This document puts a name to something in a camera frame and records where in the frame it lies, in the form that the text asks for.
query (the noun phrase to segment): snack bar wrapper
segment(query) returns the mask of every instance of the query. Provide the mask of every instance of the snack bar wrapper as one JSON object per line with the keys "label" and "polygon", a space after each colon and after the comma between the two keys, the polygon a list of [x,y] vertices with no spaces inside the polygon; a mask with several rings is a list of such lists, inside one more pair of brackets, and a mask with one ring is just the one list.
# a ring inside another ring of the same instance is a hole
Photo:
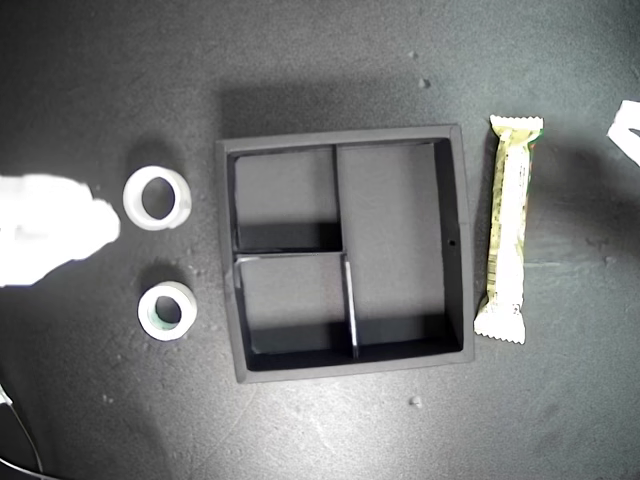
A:
{"label": "snack bar wrapper", "polygon": [[500,137],[491,207],[487,297],[474,322],[479,335],[524,343],[524,232],[532,146],[542,134],[541,118],[491,116]]}

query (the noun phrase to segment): crimped wrapper end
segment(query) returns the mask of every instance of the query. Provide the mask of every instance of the crimped wrapper end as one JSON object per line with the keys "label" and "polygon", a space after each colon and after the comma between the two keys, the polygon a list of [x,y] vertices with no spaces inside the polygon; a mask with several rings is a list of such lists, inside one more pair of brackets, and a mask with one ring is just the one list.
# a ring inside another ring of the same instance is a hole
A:
{"label": "crimped wrapper end", "polygon": [[505,342],[524,343],[525,328],[522,313],[513,309],[504,311],[481,311],[473,324],[478,335]]}
{"label": "crimped wrapper end", "polygon": [[500,117],[491,115],[491,125],[495,127],[508,127],[514,130],[537,131],[544,128],[544,120],[540,117]]}

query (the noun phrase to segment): clear tape roll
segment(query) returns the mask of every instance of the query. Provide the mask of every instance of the clear tape roll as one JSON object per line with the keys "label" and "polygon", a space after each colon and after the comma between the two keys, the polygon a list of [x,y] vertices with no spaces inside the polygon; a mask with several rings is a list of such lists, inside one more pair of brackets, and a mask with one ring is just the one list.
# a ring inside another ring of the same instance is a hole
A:
{"label": "clear tape roll", "polygon": [[[171,298],[180,308],[178,323],[165,322],[156,310],[160,297]],[[182,337],[193,325],[198,314],[198,305],[193,292],[178,282],[162,282],[150,288],[140,298],[138,318],[145,332],[156,340],[167,342]]]}
{"label": "clear tape roll", "polygon": [[[142,204],[142,192],[156,178],[165,180],[173,189],[174,204],[164,218],[154,218]],[[191,213],[191,190],[182,175],[168,168],[151,165],[143,167],[129,177],[122,194],[124,210],[131,221],[144,230],[164,230],[182,225]]]}

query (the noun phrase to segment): black tray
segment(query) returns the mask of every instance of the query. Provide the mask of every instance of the black tray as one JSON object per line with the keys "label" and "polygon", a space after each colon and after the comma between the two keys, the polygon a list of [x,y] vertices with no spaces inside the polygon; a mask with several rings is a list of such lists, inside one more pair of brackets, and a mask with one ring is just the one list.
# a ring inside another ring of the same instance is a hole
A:
{"label": "black tray", "polygon": [[473,359],[458,126],[223,140],[216,153],[239,382]]}

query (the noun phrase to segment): dark gray surface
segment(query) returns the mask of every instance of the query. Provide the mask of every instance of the dark gray surface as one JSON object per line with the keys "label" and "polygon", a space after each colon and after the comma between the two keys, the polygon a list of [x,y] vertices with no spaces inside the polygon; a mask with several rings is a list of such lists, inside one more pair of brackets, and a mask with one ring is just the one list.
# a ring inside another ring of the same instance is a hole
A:
{"label": "dark gray surface", "polygon": [[[637,478],[640,170],[605,134],[620,101],[638,99],[639,10],[635,0],[3,2],[1,173],[86,181],[123,218],[117,244],[0,292],[0,378],[48,470]],[[477,338],[465,365],[237,385],[214,141],[461,123],[479,295],[491,113],[546,119],[525,251],[527,343]],[[148,162],[182,171],[194,191],[175,231],[124,217],[124,181]],[[159,344],[135,311],[141,285],[169,273],[190,283],[201,313],[188,338]],[[414,395],[423,408],[409,406]]]}

